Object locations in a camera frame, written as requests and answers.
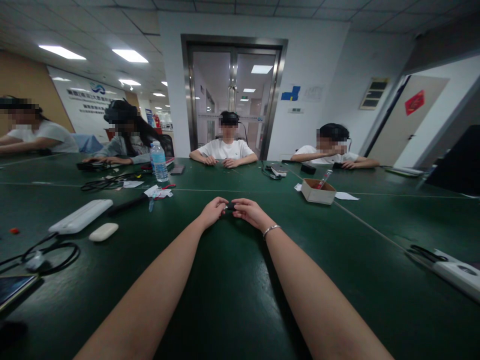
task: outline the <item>door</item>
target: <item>door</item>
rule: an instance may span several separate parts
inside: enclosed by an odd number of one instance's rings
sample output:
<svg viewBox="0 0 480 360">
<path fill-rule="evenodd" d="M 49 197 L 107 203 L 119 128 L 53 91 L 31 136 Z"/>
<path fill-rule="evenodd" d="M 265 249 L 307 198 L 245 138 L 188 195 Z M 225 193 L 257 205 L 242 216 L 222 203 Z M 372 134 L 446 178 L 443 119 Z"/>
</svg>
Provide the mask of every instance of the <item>door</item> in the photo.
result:
<svg viewBox="0 0 480 360">
<path fill-rule="evenodd" d="M 267 158 L 279 59 L 275 49 L 188 47 L 192 150 L 219 136 L 218 119 L 229 111 L 239 116 L 236 137 L 245 140 L 259 159 Z"/>
<path fill-rule="evenodd" d="M 449 79 L 412 75 L 379 134 L 369 158 L 394 166 Z"/>
</svg>

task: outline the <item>metal door frame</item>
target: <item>metal door frame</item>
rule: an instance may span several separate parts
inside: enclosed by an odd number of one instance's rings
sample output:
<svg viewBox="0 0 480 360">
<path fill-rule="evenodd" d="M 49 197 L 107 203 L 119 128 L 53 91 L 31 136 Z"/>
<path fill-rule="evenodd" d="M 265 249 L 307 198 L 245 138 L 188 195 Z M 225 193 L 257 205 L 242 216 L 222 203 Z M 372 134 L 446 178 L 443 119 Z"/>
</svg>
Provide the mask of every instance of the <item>metal door frame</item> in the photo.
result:
<svg viewBox="0 0 480 360">
<path fill-rule="evenodd" d="M 198 148 L 197 112 L 195 111 L 197 107 L 195 103 L 195 79 L 193 78 L 193 52 L 230 52 L 230 87 L 235 87 L 237 84 L 238 54 L 275 55 L 270 84 L 270 94 L 268 97 L 268 108 L 261 131 L 262 143 L 260 149 L 260 159 L 266 160 L 269 152 L 270 138 L 272 136 L 275 112 L 280 94 L 280 83 L 285 65 L 288 40 L 182 34 L 181 45 L 191 151 Z"/>
</svg>

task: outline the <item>silver bracelet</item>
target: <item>silver bracelet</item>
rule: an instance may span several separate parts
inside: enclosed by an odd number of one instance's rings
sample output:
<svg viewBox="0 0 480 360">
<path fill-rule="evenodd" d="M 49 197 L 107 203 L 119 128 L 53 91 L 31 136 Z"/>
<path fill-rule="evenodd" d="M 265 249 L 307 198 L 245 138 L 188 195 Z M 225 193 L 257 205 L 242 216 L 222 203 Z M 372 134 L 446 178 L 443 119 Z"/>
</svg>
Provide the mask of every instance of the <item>silver bracelet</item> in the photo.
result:
<svg viewBox="0 0 480 360">
<path fill-rule="evenodd" d="M 274 225 L 274 226 L 270 226 L 264 233 L 263 233 L 263 238 L 265 239 L 265 236 L 267 235 L 267 233 L 270 231 L 270 230 L 273 230 L 275 228 L 279 228 L 281 229 L 282 227 L 280 225 Z"/>
</svg>

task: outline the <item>water bottle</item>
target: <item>water bottle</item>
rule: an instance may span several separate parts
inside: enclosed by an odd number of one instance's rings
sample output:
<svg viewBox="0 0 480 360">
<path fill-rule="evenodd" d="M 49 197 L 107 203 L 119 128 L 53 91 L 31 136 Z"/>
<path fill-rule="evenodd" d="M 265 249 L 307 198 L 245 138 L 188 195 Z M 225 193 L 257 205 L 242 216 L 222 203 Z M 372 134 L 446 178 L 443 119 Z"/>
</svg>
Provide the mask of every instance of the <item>water bottle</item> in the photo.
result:
<svg viewBox="0 0 480 360">
<path fill-rule="evenodd" d="M 153 141 L 150 149 L 151 169 L 155 174 L 156 180 L 163 183 L 169 180 L 169 172 L 165 162 L 165 151 L 160 145 L 160 141 Z"/>
</svg>

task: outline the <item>cardboard box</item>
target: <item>cardboard box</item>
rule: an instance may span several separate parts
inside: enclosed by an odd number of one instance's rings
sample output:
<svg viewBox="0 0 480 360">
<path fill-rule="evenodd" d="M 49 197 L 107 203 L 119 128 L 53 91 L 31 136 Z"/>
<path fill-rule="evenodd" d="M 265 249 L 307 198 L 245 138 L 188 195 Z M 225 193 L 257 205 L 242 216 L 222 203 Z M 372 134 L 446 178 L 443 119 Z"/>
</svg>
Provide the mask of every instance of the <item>cardboard box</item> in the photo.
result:
<svg viewBox="0 0 480 360">
<path fill-rule="evenodd" d="M 328 182 L 323 184 L 321 190 L 315 187 L 320 183 L 319 179 L 303 179 L 301 193 L 310 203 L 331 205 L 335 200 L 337 190 Z"/>
</svg>

